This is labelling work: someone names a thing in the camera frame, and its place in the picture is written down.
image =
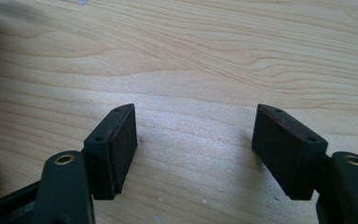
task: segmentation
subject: screw hole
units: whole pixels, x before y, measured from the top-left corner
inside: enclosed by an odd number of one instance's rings
[[[313,137],[307,137],[307,140],[309,142],[316,142],[316,138],[313,138]]]
[[[95,138],[95,141],[96,141],[96,142],[102,142],[102,141],[103,141],[103,137],[96,137],[96,138]]]
[[[356,156],[347,155],[347,156],[345,156],[345,160],[347,160],[347,162],[352,165],[358,166],[358,157],[356,157]]]
[[[75,159],[74,155],[67,154],[67,155],[63,155],[63,156],[60,156],[59,158],[57,158],[57,160],[55,160],[54,163],[56,163],[57,165],[65,165],[65,164],[68,164],[69,162],[73,161],[74,159]]]

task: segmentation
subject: light wood surface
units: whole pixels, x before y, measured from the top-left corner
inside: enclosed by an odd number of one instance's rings
[[[139,135],[103,223],[317,223],[251,150],[280,107],[358,153],[358,0],[0,1],[0,197],[114,107]]]

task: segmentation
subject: wooden table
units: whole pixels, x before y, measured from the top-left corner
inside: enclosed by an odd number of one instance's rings
[[[358,1],[0,0],[0,197],[114,107],[139,146],[103,223],[317,223],[251,150],[257,104],[358,153]]]

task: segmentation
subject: table surface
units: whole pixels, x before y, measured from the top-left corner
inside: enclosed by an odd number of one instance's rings
[[[317,223],[251,150],[257,104],[358,153],[358,1],[0,0],[0,197],[113,108],[139,146],[101,223]]]

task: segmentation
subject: black plastic part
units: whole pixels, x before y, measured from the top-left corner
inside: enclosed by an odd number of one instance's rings
[[[341,208],[343,223],[358,224],[358,155],[334,153],[328,174]]]
[[[90,186],[95,200],[113,200],[121,193],[138,146],[135,106],[113,109],[84,141]]]
[[[34,204],[33,224],[93,224],[83,154],[65,151],[48,159]]]
[[[0,224],[31,223],[39,182],[0,198]]]
[[[252,149],[292,200],[310,200],[327,142],[279,108],[258,105]]]

